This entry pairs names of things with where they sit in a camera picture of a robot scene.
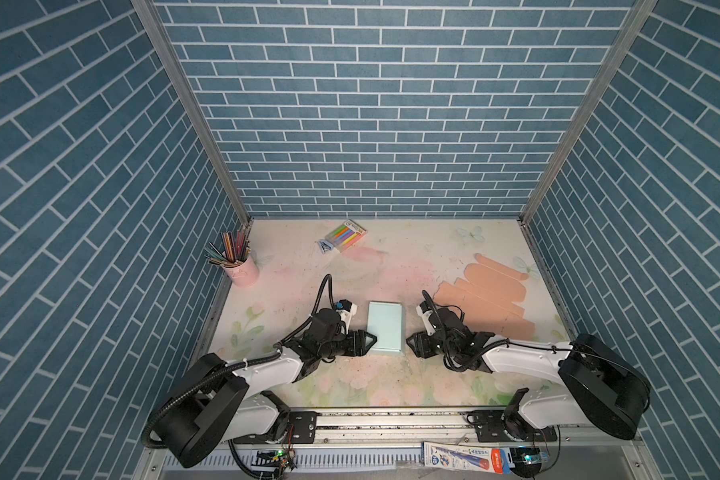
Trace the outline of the light blue paper box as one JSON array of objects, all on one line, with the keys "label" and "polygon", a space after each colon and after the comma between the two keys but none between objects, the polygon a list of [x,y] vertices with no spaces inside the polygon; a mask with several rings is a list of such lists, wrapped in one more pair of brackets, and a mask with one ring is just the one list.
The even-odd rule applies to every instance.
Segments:
[{"label": "light blue paper box", "polygon": [[401,304],[372,301],[369,304],[367,331],[377,341],[370,352],[375,354],[402,354],[404,309]]}]

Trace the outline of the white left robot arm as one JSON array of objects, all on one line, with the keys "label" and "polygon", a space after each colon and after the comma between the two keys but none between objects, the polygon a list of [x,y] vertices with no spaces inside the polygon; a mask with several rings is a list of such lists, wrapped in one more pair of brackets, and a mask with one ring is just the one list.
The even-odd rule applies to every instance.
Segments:
[{"label": "white left robot arm", "polygon": [[300,381],[339,356],[362,357],[378,342],[372,333],[348,328],[355,311],[351,306],[312,313],[264,357],[228,362],[215,353],[202,356],[150,413],[142,445],[167,449],[189,468],[224,441],[251,435],[280,439],[290,408],[273,387]]}]

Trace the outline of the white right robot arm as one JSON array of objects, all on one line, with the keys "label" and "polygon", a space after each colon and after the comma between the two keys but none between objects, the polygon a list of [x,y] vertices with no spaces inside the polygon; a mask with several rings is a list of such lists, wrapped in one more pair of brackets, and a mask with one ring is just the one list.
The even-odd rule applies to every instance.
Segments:
[{"label": "white right robot arm", "polygon": [[651,385],[599,338],[581,334],[559,343],[520,342],[473,332],[463,314],[423,302],[424,330],[406,340],[423,359],[442,356],[453,372],[520,374],[551,382],[547,389],[518,389],[501,415],[507,435],[529,439],[559,425],[592,425],[612,437],[635,438],[650,406]]}]

